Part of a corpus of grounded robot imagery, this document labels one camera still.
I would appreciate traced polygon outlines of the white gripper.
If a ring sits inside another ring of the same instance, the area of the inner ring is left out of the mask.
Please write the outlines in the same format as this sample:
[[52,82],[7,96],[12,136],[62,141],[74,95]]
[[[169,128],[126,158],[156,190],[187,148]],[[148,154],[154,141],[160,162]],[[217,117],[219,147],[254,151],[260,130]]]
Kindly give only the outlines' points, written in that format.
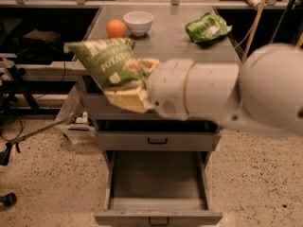
[[155,58],[142,58],[139,61],[143,65],[145,75],[149,76],[148,93],[141,86],[132,90],[104,91],[103,94],[110,103],[120,109],[140,114],[145,113],[152,104],[154,110],[163,118],[187,120],[185,85],[187,73],[194,61],[170,59],[160,63],[160,60]]

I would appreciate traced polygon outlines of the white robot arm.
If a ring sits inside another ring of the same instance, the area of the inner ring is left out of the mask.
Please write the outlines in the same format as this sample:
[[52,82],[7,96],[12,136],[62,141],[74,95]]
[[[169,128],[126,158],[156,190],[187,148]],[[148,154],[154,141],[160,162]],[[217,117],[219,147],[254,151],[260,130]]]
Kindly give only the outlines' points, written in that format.
[[268,44],[244,64],[170,59],[153,67],[146,89],[104,94],[131,112],[209,120],[264,137],[303,136],[303,50]]

